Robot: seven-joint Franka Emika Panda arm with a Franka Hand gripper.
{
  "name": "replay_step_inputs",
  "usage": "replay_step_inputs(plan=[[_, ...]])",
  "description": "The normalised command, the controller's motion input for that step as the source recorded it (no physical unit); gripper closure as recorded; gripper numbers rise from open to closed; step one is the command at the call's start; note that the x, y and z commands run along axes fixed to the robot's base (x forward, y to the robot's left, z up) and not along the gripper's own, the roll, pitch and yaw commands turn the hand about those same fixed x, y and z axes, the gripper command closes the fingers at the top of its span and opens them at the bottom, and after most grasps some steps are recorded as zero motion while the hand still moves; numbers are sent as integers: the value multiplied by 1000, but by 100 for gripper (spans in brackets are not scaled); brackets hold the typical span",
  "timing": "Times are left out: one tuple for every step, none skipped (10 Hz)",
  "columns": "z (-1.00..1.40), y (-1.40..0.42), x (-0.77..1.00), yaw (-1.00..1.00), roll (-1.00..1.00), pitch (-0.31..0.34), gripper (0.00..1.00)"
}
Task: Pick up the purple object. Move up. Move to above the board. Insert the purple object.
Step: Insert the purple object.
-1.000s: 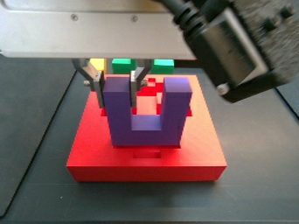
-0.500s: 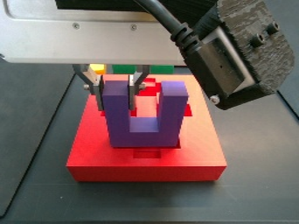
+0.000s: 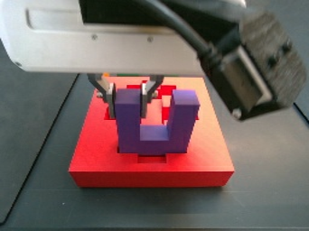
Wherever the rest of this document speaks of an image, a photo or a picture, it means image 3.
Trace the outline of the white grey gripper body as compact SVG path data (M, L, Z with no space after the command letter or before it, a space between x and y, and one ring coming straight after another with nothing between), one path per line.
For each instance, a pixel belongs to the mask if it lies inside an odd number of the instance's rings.
M25 71L203 74L193 48L170 29L86 24L79 0L0 0L0 40Z

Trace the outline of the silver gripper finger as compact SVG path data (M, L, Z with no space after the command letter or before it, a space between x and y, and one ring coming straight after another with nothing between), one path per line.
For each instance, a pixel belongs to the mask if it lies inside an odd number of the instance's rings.
M142 84L142 118L146 118L147 104L156 97L156 89L163 83L163 75L151 75L146 83Z
M87 76L92 86L99 91L100 98L108 104L108 115L115 118L116 85L108 82L103 75L88 73Z

